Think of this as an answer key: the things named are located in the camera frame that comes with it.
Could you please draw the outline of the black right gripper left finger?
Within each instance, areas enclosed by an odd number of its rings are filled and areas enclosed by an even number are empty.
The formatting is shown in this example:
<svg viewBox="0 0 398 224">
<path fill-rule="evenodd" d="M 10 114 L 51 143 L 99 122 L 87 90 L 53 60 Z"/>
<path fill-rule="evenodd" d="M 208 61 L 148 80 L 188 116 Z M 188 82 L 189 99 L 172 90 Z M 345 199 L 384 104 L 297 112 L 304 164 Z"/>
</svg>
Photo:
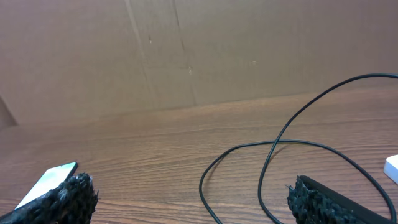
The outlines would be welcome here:
<svg viewBox="0 0 398 224">
<path fill-rule="evenodd" d="M 1 216 L 1 224 L 90 224 L 97 203 L 91 176 L 81 173 Z"/>
</svg>

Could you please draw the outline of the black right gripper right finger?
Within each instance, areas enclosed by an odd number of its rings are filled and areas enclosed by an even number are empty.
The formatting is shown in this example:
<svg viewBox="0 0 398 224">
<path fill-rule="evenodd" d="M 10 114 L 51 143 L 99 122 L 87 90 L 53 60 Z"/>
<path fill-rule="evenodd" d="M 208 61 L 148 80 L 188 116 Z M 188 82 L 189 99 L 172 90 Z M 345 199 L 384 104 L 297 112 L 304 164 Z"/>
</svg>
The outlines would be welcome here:
<svg viewBox="0 0 398 224">
<path fill-rule="evenodd" d="M 289 186 L 287 204 L 298 224 L 392 224 L 392 220 L 305 175 Z"/>
</svg>

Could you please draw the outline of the Galaxy S24+ smartphone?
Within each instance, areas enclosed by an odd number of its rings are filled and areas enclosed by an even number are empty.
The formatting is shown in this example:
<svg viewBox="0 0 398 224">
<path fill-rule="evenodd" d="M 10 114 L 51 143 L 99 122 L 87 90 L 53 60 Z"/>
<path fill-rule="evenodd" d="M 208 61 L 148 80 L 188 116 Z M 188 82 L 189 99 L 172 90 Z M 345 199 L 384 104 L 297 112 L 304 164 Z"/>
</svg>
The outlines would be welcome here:
<svg viewBox="0 0 398 224">
<path fill-rule="evenodd" d="M 57 188 L 62 182 L 71 177 L 77 168 L 77 162 L 70 162 L 47 169 L 15 209 L 23 207 L 43 194 L 46 194 L 49 190 Z"/>
</svg>

